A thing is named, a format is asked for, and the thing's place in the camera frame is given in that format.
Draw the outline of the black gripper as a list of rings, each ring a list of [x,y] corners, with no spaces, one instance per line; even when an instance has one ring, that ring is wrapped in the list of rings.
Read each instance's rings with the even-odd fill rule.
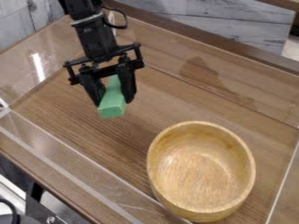
[[[77,33],[85,56],[66,61],[62,65],[69,73],[69,84],[76,85],[80,83],[97,107],[104,97],[105,86],[89,74],[82,74],[81,76],[74,74],[72,67],[86,62],[92,62],[96,66],[118,57],[116,65],[100,69],[92,67],[90,71],[97,78],[108,77],[116,72],[121,94],[125,102],[129,103],[134,99],[136,94],[134,70],[142,68],[145,64],[138,43],[130,45],[117,44],[113,30],[125,29],[126,25],[113,25],[105,17],[86,17],[85,19],[72,21],[70,26]]]

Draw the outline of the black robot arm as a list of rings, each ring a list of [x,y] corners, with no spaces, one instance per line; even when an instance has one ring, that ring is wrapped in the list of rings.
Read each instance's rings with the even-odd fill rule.
[[[72,19],[84,56],[68,60],[62,67],[69,73],[69,84],[80,84],[96,106],[104,101],[108,88],[101,79],[114,75],[120,81],[120,94],[125,103],[136,96],[136,70],[145,66],[140,51],[141,44],[118,45],[113,29],[124,30],[126,24],[108,22],[102,11],[118,12],[124,20],[126,14],[116,8],[106,7],[102,0],[61,0]]]

